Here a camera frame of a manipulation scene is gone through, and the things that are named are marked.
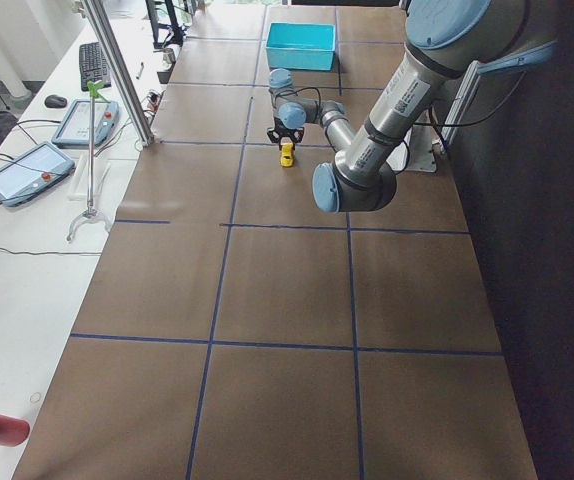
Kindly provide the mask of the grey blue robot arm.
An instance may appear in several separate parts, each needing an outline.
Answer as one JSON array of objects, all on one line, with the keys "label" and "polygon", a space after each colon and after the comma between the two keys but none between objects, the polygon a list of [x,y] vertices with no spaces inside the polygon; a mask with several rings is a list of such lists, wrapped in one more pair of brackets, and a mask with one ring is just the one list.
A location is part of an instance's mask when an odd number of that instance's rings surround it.
[{"label": "grey blue robot arm", "polygon": [[554,1],[412,1],[402,62],[359,130],[344,107],[298,95],[290,70],[269,75],[274,125],[269,140],[301,141],[307,123],[318,124],[335,150],[316,167],[313,196],[325,212],[374,211],[396,192],[387,160],[448,80],[479,61],[493,69],[521,71],[548,60],[555,45]]}]

